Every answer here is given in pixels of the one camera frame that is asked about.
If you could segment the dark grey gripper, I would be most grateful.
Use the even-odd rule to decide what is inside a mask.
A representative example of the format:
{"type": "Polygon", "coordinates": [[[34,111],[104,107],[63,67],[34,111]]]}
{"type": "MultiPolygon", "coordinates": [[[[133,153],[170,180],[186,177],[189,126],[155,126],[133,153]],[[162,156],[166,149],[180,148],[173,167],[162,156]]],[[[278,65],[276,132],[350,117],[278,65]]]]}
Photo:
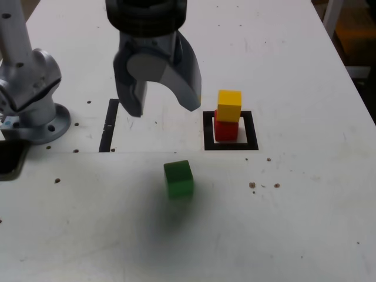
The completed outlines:
{"type": "Polygon", "coordinates": [[[180,106],[195,111],[201,105],[202,76],[193,48],[180,32],[137,38],[119,32],[113,61],[119,102],[132,117],[143,115],[147,82],[169,88],[180,106]]]}

